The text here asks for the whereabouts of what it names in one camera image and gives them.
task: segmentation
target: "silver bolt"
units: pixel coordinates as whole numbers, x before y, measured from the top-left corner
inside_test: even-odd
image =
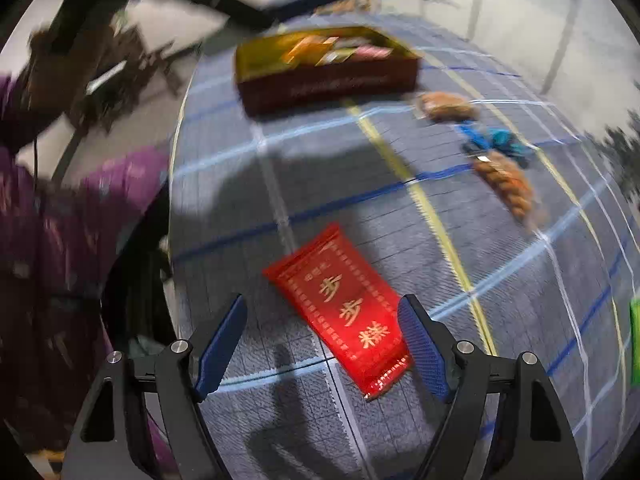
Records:
[[[536,355],[531,352],[524,352],[524,354],[522,354],[522,360],[528,365],[534,365],[538,362]]]
[[[474,346],[469,341],[459,341],[456,347],[463,354],[471,354],[474,351]]]
[[[174,341],[171,343],[171,352],[176,354],[181,354],[189,347],[189,343],[187,343],[184,339],[178,339],[178,341]]]
[[[107,362],[112,365],[116,364],[120,359],[122,359],[122,352],[118,352],[117,350],[107,355]]]

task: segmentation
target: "table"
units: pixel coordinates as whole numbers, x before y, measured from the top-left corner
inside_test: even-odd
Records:
[[[286,26],[353,23],[382,28],[423,53],[424,88],[468,96],[483,124],[518,130],[540,147],[526,175],[546,222],[538,233],[517,224],[469,170],[455,126],[416,120],[403,96],[252,121],[238,101],[233,50],[205,56],[175,141],[170,244],[184,336],[230,292],[244,294],[250,310],[223,383],[201,405],[220,455],[243,479],[411,478],[421,462],[443,410],[417,374],[366,403],[261,275],[337,221],[399,294],[416,294],[456,338],[501,356],[535,352],[574,428],[585,472],[601,476],[640,408],[628,386],[640,232],[619,189],[559,110],[446,30],[382,14]],[[476,476],[496,400],[487,403],[470,465]]]

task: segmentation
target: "red packet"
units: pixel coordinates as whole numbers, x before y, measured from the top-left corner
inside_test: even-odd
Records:
[[[338,224],[263,273],[327,344],[365,399],[388,390],[411,364],[398,326],[400,297]]]

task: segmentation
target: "snack box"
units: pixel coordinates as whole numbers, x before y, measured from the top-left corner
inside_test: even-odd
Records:
[[[283,56],[307,36],[367,38],[391,48],[385,59],[347,60],[334,64],[290,64]],[[310,102],[354,94],[411,92],[415,89],[420,56],[370,27],[331,27],[296,30],[265,36],[236,49],[236,85],[247,115],[267,114]]]

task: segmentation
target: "purple fabric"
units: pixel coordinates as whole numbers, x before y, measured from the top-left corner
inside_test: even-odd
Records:
[[[11,91],[0,79],[5,113]],[[76,190],[34,190],[29,171],[2,146],[6,128],[3,116],[0,422],[14,428],[25,450],[62,450],[106,356],[100,292],[166,181],[168,146],[111,160]],[[20,139],[20,132],[11,138]]]

